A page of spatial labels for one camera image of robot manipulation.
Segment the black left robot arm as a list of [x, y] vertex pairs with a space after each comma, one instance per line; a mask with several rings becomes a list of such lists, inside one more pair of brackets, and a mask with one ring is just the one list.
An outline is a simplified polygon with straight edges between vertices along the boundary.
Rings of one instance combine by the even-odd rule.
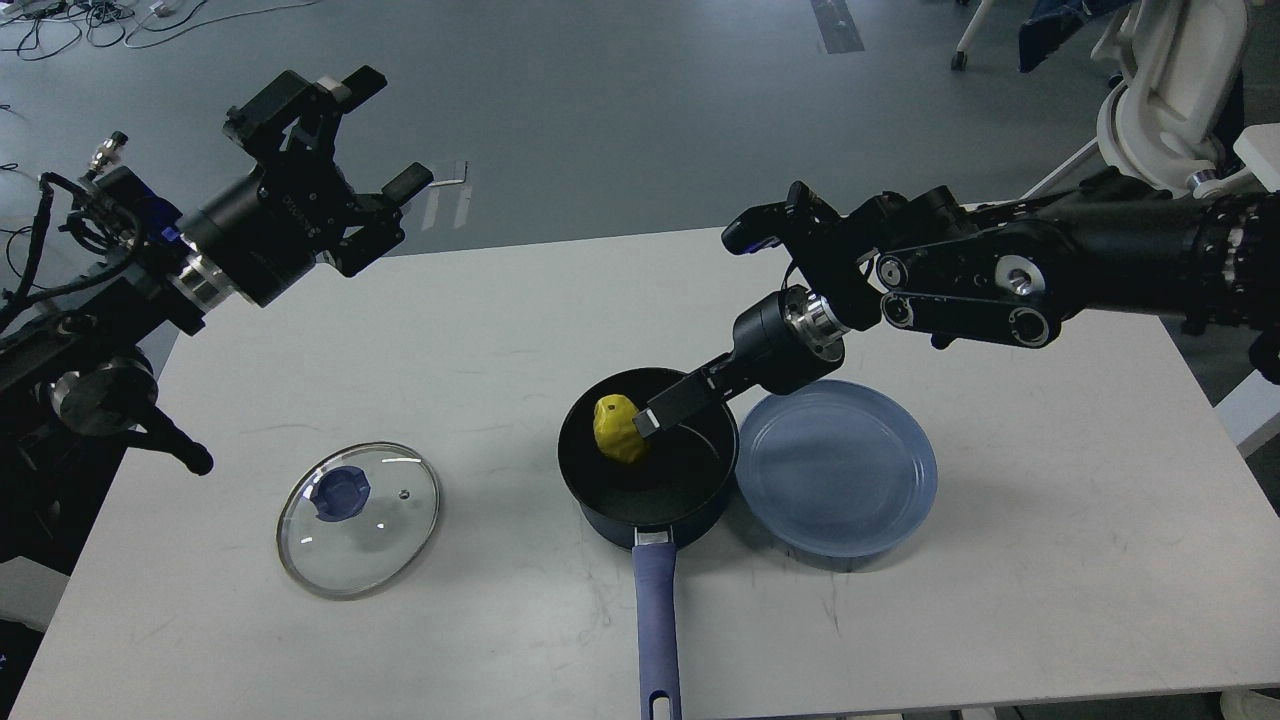
[[320, 263], [355, 277], [404, 241], [404, 208], [433, 173], [411, 163], [358, 193], [335, 160], [340, 122], [385, 86], [371, 67], [280, 73], [227, 111], [252, 170], [193, 211], [122, 163], [120, 131], [79, 178], [38, 177], [26, 264], [3, 292], [4, 561], [70, 574], [113, 482], [108, 457], [137, 448], [212, 470], [157, 405], [150, 334], [196, 334], [233, 295], [264, 307]]

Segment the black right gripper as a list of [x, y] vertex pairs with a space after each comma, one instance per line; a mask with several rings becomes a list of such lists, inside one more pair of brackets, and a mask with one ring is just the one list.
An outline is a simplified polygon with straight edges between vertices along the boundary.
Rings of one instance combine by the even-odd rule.
[[636, 369], [637, 386], [655, 393], [635, 414], [635, 429], [650, 439], [703, 414], [724, 411], [726, 398], [755, 386], [790, 395], [841, 366], [846, 334], [826, 300], [809, 288], [772, 292], [735, 319], [733, 347], [716, 361], [716, 377], [709, 368]]

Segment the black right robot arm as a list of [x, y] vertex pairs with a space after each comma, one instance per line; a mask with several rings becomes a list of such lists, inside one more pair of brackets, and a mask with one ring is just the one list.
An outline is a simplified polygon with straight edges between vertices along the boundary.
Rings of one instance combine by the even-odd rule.
[[964, 208], [940, 186], [883, 192], [849, 214], [794, 182], [721, 236], [733, 255], [783, 247], [803, 277], [741, 313], [733, 346], [645, 402], [643, 438], [753, 387], [790, 395], [840, 368], [844, 337], [879, 322], [1042, 348], [1085, 309], [1183, 315], [1185, 332], [1247, 325], [1277, 380], [1277, 195], [1174, 197], [1114, 168], [1071, 191]]

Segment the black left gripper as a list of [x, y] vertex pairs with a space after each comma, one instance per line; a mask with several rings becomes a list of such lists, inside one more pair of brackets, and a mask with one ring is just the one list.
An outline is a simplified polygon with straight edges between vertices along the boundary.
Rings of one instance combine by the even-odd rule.
[[193, 250], [265, 306], [323, 256], [352, 278], [404, 240], [404, 206], [433, 181], [411, 163], [376, 193], [356, 193], [337, 165], [342, 118], [388, 86], [364, 65], [343, 79], [283, 70], [228, 109], [221, 132], [253, 169], [178, 223]]

